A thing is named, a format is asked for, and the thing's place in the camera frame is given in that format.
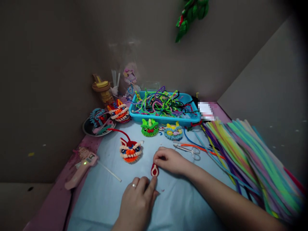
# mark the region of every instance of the finger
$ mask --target finger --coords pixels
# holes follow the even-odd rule
[[[153,160],[159,159],[161,157],[166,157],[166,151],[165,150],[158,150],[157,152],[155,152],[155,154],[153,156]]]
[[[153,160],[153,163],[156,164],[158,167],[161,167],[161,168],[166,168],[166,161],[165,160],[162,160],[162,159],[155,159]]]
[[[138,185],[138,182],[139,182],[139,178],[138,178],[138,177],[135,177],[135,178],[133,179],[133,181],[132,181],[131,183],[128,184],[128,186],[126,187],[124,193],[127,192],[127,191],[129,191],[129,190],[134,190],[135,187],[133,187],[133,184]]]
[[[146,176],[140,178],[136,190],[140,194],[144,194],[145,186],[149,183],[149,179]]]
[[[138,183],[139,183],[140,178],[139,177],[135,177],[132,181],[132,188],[136,189]]]
[[[150,201],[152,196],[153,196],[153,192],[155,190],[155,186],[156,186],[156,182],[157,182],[157,177],[153,176],[148,188],[146,189],[144,196],[146,198],[148,198],[148,200]]]
[[[159,194],[160,193],[158,191],[156,191],[156,190],[153,193],[152,200],[151,200],[151,203],[150,203],[151,211],[153,210],[154,202],[155,202],[155,200],[156,200],[156,198],[158,197]]]

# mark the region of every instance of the left hand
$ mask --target left hand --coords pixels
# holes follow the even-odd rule
[[[154,176],[149,183],[147,177],[135,177],[125,189],[122,197],[120,215],[113,226],[115,230],[145,230],[150,220],[150,215],[159,192],[155,190],[157,177]]]

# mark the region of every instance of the green dragon craft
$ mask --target green dragon craft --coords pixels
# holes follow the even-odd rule
[[[180,42],[181,38],[187,33],[189,25],[198,18],[203,19],[209,11],[209,0],[186,0],[188,1],[179,17],[176,27],[180,28],[175,42]]]
[[[148,122],[145,119],[142,119],[141,128],[141,132],[144,136],[155,136],[158,133],[158,122],[155,122],[154,119],[149,119]]]

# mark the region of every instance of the scissors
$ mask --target scissors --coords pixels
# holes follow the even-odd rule
[[[200,149],[199,148],[192,147],[192,149],[190,150],[190,149],[178,146],[178,144],[176,144],[176,145],[174,144],[173,146],[175,148],[180,149],[180,150],[190,152],[192,154],[193,159],[196,160],[196,161],[199,161],[201,159],[201,157],[200,157]]]

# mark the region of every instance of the pink glue gun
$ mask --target pink glue gun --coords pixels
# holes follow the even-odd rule
[[[82,177],[86,173],[87,169],[90,166],[95,166],[96,162],[99,158],[97,155],[95,155],[93,152],[90,152],[85,147],[79,148],[78,154],[80,156],[81,163],[80,163],[80,166],[77,169],[76,173],[72,177],[72,179],[65,183],[64,187],[67,190],[70,190],[72,188],[77,187],[77,185],[81,181]]]

